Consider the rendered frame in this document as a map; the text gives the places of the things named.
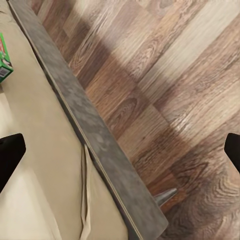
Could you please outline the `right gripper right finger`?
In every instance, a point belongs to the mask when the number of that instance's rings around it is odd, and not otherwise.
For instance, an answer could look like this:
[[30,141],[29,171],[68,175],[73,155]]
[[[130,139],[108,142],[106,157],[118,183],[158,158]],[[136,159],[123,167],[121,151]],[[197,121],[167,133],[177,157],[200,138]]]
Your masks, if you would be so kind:
[[224,151],[240,173],[240,135],[229,133],[227,135]]

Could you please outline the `board game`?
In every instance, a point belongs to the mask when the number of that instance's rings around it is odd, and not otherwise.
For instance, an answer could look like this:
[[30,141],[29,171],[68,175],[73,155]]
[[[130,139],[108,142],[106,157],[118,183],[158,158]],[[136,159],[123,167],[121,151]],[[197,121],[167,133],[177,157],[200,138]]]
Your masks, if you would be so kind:
[[6,48],[4,37],[0,32],[0,82],[5,80],[13,72],[12,63]]

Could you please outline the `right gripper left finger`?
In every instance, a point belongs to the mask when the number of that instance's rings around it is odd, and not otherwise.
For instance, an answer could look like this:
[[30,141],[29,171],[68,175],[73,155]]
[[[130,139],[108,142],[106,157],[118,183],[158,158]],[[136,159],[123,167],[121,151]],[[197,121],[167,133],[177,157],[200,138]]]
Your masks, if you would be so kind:
[[21,133],[0,138],[0,193],[26,153]]

